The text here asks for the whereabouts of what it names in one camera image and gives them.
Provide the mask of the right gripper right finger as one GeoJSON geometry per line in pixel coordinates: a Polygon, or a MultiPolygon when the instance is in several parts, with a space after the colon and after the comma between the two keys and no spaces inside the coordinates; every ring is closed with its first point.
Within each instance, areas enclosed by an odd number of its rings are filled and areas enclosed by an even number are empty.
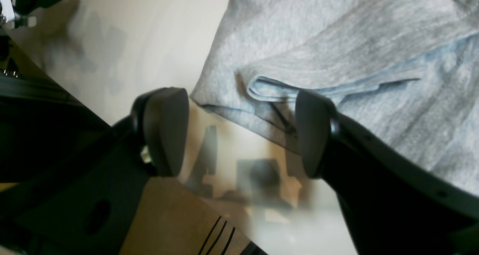
{"type": "Polygon", "coordinates": [[[298,93],[295,122],[304,171],[335,191],[358,254],[478,254],[476,196],[414,165],[318,93],[298,93]]]}

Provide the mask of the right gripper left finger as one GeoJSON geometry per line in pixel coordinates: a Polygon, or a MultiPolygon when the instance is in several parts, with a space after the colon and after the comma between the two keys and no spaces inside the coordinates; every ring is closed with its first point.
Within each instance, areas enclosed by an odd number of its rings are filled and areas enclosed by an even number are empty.
{"type": "Polygon", "coordinates": [[[184,88],[138,96],[99,139],[31,179],[1,175],[1,247],[21,255],[116,255],[151,177],[181,172],[184,88]]]}

